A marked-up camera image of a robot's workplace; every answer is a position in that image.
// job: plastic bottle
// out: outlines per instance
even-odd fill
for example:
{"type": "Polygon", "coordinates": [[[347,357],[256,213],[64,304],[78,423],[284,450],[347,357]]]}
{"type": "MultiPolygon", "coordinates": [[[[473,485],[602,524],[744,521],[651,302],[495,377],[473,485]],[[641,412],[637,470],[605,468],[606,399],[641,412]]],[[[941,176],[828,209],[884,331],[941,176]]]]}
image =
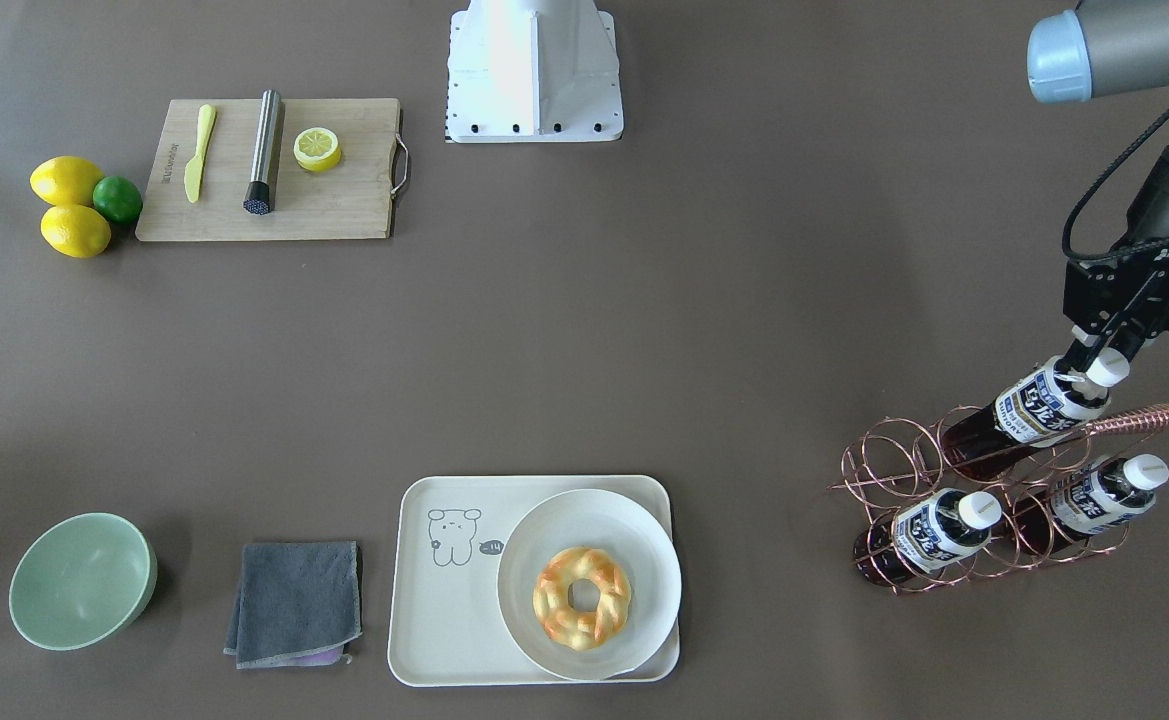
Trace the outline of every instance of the plastic bottle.
{"type": "Polygon", "coordinates": [[[1068,368],[1060,355],[1051,356],[991,404],[946,430],[940,438],[945,459],[964,477],[994,479],[1059,441],[1042,438],[1099,418],[1109,406],[1109,388],[1129,373],[1130,364],[1112,347],[1100,351],[1084,374],[1068,368]]]}
{"type": "Polygon", "coordinates": [[[1100,461],[1017,501],[1015,528],[1032,555],[1065,551],[1142,515],[1157,500],[1154,489],[1168,479],[1169,469],[1156,455],[1100,461]]]}
{"type": "Polygon", "coordinates": [[[997,498],[978,491],[941,489],[895,512],[855,539],[855,561],[871,583],[902,586],[974,555],[1001,519],[997,498]]]}

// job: towel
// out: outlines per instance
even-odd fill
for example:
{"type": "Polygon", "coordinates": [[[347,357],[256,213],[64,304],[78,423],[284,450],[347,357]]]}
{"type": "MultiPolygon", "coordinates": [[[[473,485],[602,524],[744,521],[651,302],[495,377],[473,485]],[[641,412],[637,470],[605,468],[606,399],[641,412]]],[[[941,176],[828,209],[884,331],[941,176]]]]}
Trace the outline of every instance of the towel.
{"type": "Polygon", "coordinates": [[[248,544],[224,655],[237,670],[331,665],[361,635],[355,542],[248,544]]]}

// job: white robot mount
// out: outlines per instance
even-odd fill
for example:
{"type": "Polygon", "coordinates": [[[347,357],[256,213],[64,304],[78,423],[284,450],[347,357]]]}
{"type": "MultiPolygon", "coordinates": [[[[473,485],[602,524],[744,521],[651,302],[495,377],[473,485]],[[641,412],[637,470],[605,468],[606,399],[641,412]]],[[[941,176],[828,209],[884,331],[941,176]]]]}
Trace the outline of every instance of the white robot mount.
{"type": "Polygon", "coordinates": [[[449,141],[607,141],[624,132],[615,19],[593,0],[473,0],[451,18],[449,141]]]}

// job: stainless steel muddler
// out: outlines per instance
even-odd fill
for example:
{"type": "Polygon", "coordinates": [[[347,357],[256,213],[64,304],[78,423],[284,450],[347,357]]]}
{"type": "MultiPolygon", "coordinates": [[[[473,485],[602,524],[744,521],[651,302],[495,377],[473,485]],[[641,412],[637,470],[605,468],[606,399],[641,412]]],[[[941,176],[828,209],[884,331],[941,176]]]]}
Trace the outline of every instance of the stainless steel muddler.
{"type": "Polygon", "coordinates": [[[242,208],[255,215],[268,215],[274,209],[272,187],[277,176],[278,119],[282,115],[282,96],[276,90],[265,90],[260,101],[260,127],[255,131],[255,157],[251,159],[251,182],[245,187],[242,208]]]}

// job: lemon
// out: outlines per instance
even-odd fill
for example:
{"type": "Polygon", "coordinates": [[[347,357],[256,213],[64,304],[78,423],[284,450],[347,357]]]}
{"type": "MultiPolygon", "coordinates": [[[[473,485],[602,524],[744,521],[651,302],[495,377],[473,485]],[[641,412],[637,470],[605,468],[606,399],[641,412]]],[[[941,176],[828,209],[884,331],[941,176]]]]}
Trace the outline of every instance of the lemon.
{"type": "Polygon", "coordinates": [[[60,155],[37,165],[28,176],[32,191],[50,205],[91,203],[95,184],[104,179],[103,169],[85,158],[60,155]]]}
{"type": "Polygon", "coordinates": [[[295,159],[309,172],[323,173],[340,164],[340,138],[327,129],[306,129],[295,137],[295,159]]]}
{"type": "Polygon", "coordinates": [[[104,215],[82,205],[57,205],[41,217],[41,237],[71,258],[91,258],[104,252],[113,228],[104,215]]]}

